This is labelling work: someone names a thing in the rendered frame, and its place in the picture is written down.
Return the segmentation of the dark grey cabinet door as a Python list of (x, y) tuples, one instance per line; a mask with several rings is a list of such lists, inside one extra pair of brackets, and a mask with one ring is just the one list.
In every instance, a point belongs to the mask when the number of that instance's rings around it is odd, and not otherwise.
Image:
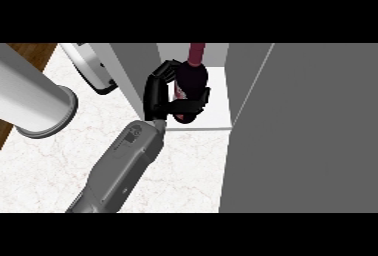
[(378, 44), (274, 46), (230, 133), (224, 212), (378, 212)]

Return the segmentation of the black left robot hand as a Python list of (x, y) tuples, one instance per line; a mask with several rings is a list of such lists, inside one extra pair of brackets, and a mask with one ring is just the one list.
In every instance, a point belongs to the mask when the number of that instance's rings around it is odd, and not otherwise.
[(174, 98), (175, 72), (182, 62), (165, 60), (147, 76), (143, 92), (144, 120), (165, 120), (172, 115), (175, 121), (188, 124), (203, 111), (207, 103), (209, 87), (205, 86), (197, 100)]

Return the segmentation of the white cabinet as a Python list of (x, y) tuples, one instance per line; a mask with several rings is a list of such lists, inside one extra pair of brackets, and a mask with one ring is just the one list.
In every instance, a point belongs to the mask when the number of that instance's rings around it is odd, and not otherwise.
[[(209, 99), (190, 124), (168, 117), (169, 131), (230, 130), (246, 102), (272, 43), (207, 43), (202, 63), (207, 70)], [(184, 61), (187, 43), (89, 43), (119, 91), (143, 118), (141, 95), (147, 75), (163, 60)]]

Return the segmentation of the dark wine bottle red neck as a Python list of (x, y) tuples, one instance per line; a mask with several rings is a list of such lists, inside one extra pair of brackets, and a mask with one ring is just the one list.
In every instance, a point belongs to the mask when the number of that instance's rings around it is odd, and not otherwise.
[(175, 72), (174, 98), (197, 100), (207, 82), (207, 72), (202, 64), (205, 44), (191, 43), (187, 60), (179, 64)]

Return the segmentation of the white cylinder with grey rim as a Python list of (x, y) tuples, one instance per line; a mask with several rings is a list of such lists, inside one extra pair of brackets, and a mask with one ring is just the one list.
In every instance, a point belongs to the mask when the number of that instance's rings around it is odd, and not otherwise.
[(0, 119), (32, 139), (54, 135), (78, 108), (73, 91), (55, 85), (5, 43), (0, 43)]

